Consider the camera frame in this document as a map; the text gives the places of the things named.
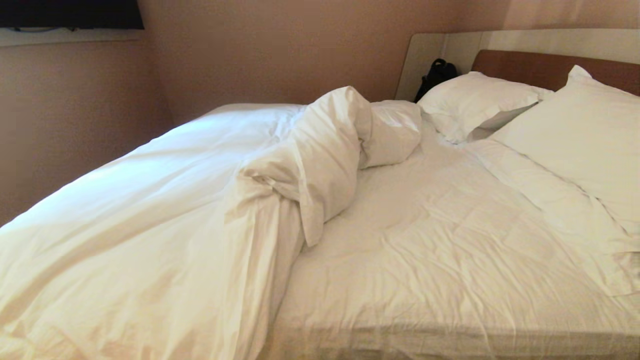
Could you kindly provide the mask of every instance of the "television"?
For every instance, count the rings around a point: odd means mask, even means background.
[[[0,28],[144,29],[136,0],[0,0]]]

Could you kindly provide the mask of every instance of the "backpack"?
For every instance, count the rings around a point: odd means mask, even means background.
[[[427,91],[431,90],[437,84],[453,79],[456,76],[458,76],[458,71],[455,65],[447,63],[443,59],[436,59],[433,64],[431,64],[429,74],[422,77],[422,85],[413,102],[418,102]]]

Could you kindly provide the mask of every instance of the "headboard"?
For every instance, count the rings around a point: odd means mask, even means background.
[[[493,78],[555,91],[566,84],[567,74],[574,65],[585,68],[603,84],[640,95],[640,65],[633,63],[521,51],[480,50],[471,70]]]

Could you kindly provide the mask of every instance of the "white bed sheet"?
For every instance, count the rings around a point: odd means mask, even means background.
[[[298,257],[260,358],[637,359],[639,300],[604,295],[539,209],[425,123]]]

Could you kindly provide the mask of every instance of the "pink wall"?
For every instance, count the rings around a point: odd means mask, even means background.
[[[177,123],[230,102],[393,98],[412,34],[633,28],[638,0],[139,0]]]
[[[169,129],[159,88],[142,42],[0,47],[0,225]]]

